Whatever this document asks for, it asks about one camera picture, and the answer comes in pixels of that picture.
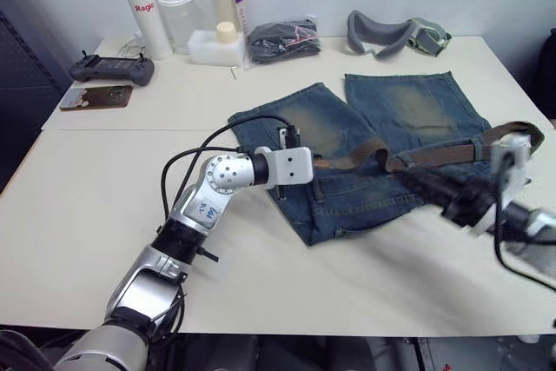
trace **black item in plastic bag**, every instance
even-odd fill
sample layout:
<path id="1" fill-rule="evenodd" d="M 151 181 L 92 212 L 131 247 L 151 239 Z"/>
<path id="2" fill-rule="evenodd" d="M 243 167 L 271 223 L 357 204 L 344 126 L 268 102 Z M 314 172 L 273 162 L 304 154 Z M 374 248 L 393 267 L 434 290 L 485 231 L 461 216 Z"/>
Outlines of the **black item in plastic bag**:
<path id="1" fill-rule="evenodd" d="M 253 63 L 273 63 L 318 54 L 321 41 L 310 19 L 265 23 L 249 34 L 248 51 Z"/>

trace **white table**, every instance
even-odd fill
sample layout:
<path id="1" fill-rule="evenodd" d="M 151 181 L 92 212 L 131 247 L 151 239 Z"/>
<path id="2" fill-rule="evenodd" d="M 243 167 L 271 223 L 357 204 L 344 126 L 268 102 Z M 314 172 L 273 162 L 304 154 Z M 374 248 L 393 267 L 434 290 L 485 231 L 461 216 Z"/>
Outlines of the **white table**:
<path id="1" fill-rule="evenodd" d="M 536 123 L 546 142 L 530 163 L 533 183 L 521 192 L 520 201 L 556 210 L 552 125 L 480 39 L 464 39 L 470 41 L 468 48 L 459 38 L 454 40 L 462 56 L 452 56 L 453 65 L 447 63 L 447 55 L 435 61 L 410 50 L 395 60 L 405 63 L 406 72 L 452 70 L 475 108 L 493 125 L 510 120 Z M 212 129 L 236 109 L 285 96 L 293 83 L 303 87 L 319 81 L 317 73 L 341 93 L 342 71 L 378 74 L 377 65 L 382 74 L 404 71 L 390 62 L 376 63 L 335 50 L 323 51 L 316 60 L 326 64 L 320 71 L 311 58 L 295 62 L 293 78 L 298 82 L 281 80 L 282 67 L 290 63 L 277 65 L 275 73 L 274 66 L 241 73 L 238 84 L 251 88 L 236 108 L 215 106 L 206 118 L 186 106 L 183 111 L 195 118 L 198 129 Z M 369 71 L 363 71 L 361 63 Z M 222 77 L 228 75 L 228 69 L 205 70 L 213 74 L 225 70 Z M 297 73 L 314 78 L 303 82 Z M 264 96 L 254 93 L 257 83 L 251 77 L 266 79 Z M 285 91 L 276 87 L 278 83 L 284 83 Z M 152 94 L 157 89 L 164 95 L 167 90 L 157 86 L 149 86 Z M 269 92 L 277 96 L 268 96 Z M 114 109 L 71 114 L 83 116 L 84 122 L 55 113 L 47 123 L 0 197 L 0 323 L 93 328 L 103 319 L 115 285 L 162 221 L 163 164 L 207 135 L 179 131 L 192 126 L 187 126 L 192 122 L 187 118 L 154 117 L 148 126 L 143 113 L 148 106 L 159 116 L 164 112 L 177 116 L 181 110 L 176 104 L 162 106 L 148 94 L 137 89 L 132 96 L 137 99 L 136 112 L 121 109 L 126 110 L 121 118 L 112 116 Z M 228 92 L 215 95 L 229 99 Z M 227 135 L 220 143 L 232 145 L 235 139 Z M 170 195 L 180 181 L 179 171 L 170 173 Z M 370 233 L 307 248 L 263 190 L 253 188 L 230 203 L 207 249 L 221 261 L 195 259 L 186 281 L 182 331 L 382 336 L 553 331 L 556 296 L 507 273 L 496 262 L 488 236 L 470 237 L 439 217 L 433 207 L 417 209 Z"/>

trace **jeans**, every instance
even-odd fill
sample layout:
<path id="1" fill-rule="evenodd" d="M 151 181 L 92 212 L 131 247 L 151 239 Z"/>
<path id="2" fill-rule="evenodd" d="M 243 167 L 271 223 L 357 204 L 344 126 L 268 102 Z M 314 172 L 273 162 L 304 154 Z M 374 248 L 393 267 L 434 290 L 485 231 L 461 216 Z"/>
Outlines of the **jeans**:
<path id="1" fill-rule="evenodd" d="M 380 138 L 390 151 L 446 143 L 476 141 L 490 129 L 454 81 L 451 73 L 431 76 L 345 76 L 347 103 L 317 83 L 275 102 L 236 113 L 273 114 L 301 130 L 302 145 L 315 157 L 347 156 L 359 145 Z M 242 146 L 279 149 L 281 124 L 259 119 L 234 127 Z M 488 162 L 452 164 L 442 169 L 452 176 L 487 176 Z M 425 201 L 406 189 L 396 174 L 388 174 L 372 157 L 354 169 L 314 170 L 310 184 L 284 188 L 286 200 L 269 191 L 295 232 L 307 245 L 358 233 L 409 212 Z"/>

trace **black remote control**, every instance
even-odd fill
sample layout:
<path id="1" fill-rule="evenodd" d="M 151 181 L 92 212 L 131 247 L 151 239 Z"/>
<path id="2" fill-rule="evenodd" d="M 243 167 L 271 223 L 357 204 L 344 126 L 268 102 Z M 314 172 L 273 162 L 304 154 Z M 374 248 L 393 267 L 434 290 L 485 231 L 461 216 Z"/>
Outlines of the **black remote control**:
<path id="1" fill-rule="evenodd" d="M 139 58 L 117 58 L 90 55 L 82 51 L 83 58 L 73 64 L 68 72 L 78 82 L 86 82 L 91 78 L 109 80 L 131 80 L 140 86 L 149 84 L 155 72 L 155 64 L 142 54 Z"/>

